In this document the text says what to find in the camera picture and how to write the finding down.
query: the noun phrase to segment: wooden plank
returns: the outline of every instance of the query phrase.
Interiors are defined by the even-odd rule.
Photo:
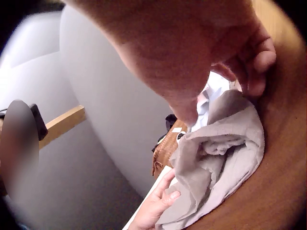
[[[78,105],[77,107],[67,111],[61,116],[53,119],[46,124],[48,134],[43,140],[39,142],[39,149],[42,149],[51,141],[68,132],[84,120],[86,120],[85,110],[81,105]]]

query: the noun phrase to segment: gray cloth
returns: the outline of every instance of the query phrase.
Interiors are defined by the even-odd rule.
[[[255,172],[263,153],[255,107],[239,91],[224,92],[210,105],[208,125],[184,135],[170,158],[178,182],[166,194],[181,196],[156,229],[183,229],[212,211]]]

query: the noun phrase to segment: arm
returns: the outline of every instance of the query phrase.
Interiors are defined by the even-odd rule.
[[[225,66],[229,80],[237,77],[246,95],[258,97],[276,59],[249,0],[65,2],[101,29],[127,68],[187,125],[196,122],[211,69]]]

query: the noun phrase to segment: black fabric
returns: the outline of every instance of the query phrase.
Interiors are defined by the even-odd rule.
[[[177,117],[174,115],[174,114],[169,114],[166,118],[165,118],[165,125],[166,125],[166,134],[170,131],[170,129],[173,127],[173,125],[175,124],[175,122],[176,122],[176,120],[177,120]],[[162,137],[160,137],[159,139],[158,139],[158,142],[157,143],[159,143],[159,141],[160,140],[162,140],[165,136],[166,136],[166,134],[164,134]],[[155,150],[156,150],[156,148],[158,147],[158,144],[156,144],[155,145],[155,147],[151,150],[152,152],[154,152]]]
[[[170,114],[165,118],[165,120],[166,130],[168,132],[175,124],[177,117],[174,114]]]

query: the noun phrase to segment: gray wall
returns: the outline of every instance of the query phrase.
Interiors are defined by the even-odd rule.
[[[3,55],[0,108],[14,99],[36,103],[47,123],[79,102],[60,61],[60,14],[28,23]],[[21,194],[17,205],[41,229],[120,229],[141,202],[89,121],[40,151],[37,176]]]
[[[168,104],[128,71],[93,23],[68,6],[60,23],[60,53],[107,153],[145,196],[154,182],[151,149],[166,132]]]

